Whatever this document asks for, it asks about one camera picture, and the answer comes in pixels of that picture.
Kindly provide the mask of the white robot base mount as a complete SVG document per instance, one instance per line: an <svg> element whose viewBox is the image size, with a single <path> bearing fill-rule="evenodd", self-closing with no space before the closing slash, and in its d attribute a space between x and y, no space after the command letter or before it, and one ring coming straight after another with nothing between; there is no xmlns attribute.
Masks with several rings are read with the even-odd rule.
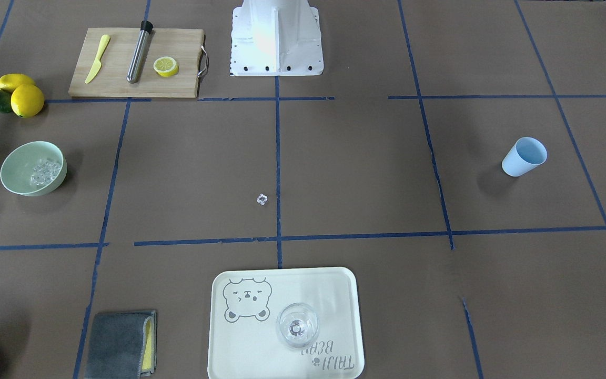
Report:
<svg viewBox="0 0 606 379"><path fill-rule="evenodd" d="M244 1L231 20L231 76L324 72L320 16L308 1Z"/></svg>

